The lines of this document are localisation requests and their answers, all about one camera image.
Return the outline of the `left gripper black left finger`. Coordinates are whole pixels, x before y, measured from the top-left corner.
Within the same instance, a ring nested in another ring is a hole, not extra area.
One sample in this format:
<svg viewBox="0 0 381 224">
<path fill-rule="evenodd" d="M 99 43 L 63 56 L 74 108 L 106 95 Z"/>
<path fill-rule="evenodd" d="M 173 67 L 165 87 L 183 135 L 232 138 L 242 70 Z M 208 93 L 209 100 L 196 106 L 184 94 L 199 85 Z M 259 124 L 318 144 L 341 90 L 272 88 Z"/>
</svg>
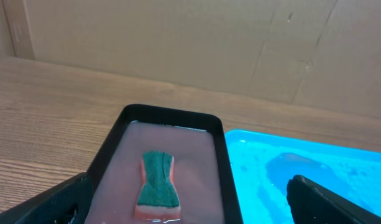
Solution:
<svg viewBox="0 0 381 224">
<path fill-rule="evenodd" d="M 84 224 L 92 198 L 91 177 L 83 172 L 0 213 L 0 224 Z"/>
</svg>

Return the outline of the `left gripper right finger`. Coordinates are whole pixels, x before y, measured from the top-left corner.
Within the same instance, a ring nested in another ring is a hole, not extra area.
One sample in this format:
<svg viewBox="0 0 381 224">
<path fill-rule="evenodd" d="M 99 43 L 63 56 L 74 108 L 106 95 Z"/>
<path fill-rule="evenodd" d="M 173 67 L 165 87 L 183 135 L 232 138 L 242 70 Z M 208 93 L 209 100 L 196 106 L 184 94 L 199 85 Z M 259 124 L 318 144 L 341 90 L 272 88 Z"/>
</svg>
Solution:
<svg viewBox="0 0 381 224">
<path fill-rule="evenodd" d="M 287 202 L 295 224 L 381 224 L 381 217 L 302 175 L 288 181 Z"/>
</svg>

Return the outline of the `green and orange sponge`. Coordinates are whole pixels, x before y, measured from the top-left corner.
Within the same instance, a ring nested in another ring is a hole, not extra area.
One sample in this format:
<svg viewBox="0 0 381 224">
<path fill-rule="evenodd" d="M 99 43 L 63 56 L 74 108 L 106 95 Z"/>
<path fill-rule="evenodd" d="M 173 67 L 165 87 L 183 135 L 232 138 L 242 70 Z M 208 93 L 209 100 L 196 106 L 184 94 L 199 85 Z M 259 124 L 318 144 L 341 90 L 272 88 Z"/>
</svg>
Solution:
<svg viewBox="0 0 381 224">
<path fill-rule="evenodd" d="M 174 163 L 175 158 L 166 152 L 149 151 L 142 155 L 142 185 L 134 218 L 160 222 L 180 219 L 180 199 L 173 180 Z"/>
</svg>

